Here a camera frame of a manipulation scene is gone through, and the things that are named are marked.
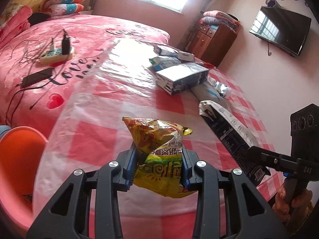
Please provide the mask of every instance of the smartphone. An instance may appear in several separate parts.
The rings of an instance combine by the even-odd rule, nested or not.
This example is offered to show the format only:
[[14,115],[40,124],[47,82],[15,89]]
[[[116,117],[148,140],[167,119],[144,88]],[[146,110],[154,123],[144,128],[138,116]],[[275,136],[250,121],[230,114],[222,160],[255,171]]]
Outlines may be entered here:
[[48,79],[52,76],[53,68],[47,68],[39,72],[35,72],[23,78],[22,83],[20,85],[21,88],[28,87],[35,83],[41,82],[45,79]]

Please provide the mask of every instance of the human hand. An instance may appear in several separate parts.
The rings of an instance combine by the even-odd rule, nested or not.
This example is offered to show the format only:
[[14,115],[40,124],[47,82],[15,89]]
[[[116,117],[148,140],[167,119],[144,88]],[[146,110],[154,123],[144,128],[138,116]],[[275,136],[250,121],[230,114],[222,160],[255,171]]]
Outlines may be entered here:
[[[275,204],[272,206],[272,210],[276,213],[281,222],[287,222],[290,220],[289,205],[285,202],[286,190],[284,184],[279,188],[277,195],[275,196]],[[294,213],[289,225],[297,225],[302,222],[307,213],[307,206],[312,199],[312,191],[305,189],[302,194],[297,196],[291,202],[291,207],[298,208]]]

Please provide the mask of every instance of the television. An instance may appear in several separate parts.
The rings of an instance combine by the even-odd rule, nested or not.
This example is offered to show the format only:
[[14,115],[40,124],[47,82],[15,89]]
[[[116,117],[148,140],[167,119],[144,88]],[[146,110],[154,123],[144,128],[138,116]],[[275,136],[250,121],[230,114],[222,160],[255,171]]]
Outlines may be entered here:
[[306,42],[310,23],[311,18],[299,13],[262,6],[249,32],[297,57]]

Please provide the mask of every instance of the metal screw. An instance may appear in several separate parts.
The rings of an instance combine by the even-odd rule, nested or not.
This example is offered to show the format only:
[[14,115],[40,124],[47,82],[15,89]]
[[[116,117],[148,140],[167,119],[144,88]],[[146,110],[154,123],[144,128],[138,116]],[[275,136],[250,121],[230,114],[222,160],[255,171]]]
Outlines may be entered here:
[[109,167],[116,167],[119,165],[119,163],[117,161],[111,161],[108,165]]
[[80,176],[82,173],[83,173],[83,170],[81,170],[81,169],[76,169],[76,170],[73,172],[73,174],[74,174],[75,176]]
[[241,174],[242,174],[242,170],[240,170],[240,169],[238,169],[238,168],[234,169],[232,172],[233,172],[234,174],[236,174],[236,175],[241,175]]
[[206,162],[205,161],[198,161],[196,164],[199,167],[205,167],[206,166]]

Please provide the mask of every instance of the red heart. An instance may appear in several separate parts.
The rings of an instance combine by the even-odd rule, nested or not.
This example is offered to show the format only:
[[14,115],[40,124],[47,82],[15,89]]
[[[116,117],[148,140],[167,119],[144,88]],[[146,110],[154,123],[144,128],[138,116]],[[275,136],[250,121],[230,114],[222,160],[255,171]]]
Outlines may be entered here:
[[60,94],[52,93],[49,96],[49,101],[47,102],[47,108],[52,110],[61,106],[63,103],[64,103],[64,99]]
[[50,66],[51,67],[58,67],[58,66],[60,66],[62,64],[64,64],[64,61],[52,63],[52,64],[50,64]]

